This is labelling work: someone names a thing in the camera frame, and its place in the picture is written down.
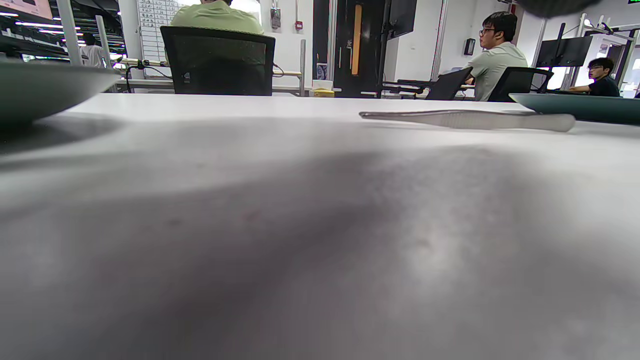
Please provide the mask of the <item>person's left hand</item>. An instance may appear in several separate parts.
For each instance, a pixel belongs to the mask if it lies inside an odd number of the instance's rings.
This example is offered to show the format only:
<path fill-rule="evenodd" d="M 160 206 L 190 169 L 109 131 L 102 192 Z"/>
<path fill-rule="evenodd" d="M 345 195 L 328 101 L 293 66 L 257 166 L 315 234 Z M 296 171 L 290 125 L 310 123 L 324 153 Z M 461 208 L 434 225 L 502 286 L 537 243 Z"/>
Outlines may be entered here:
<path fill-rule="evenodd" d="M 526 13 L 537 18 L 551 19 L 581 13 L 598 5 L 601 0 L 517 0 Z"/>

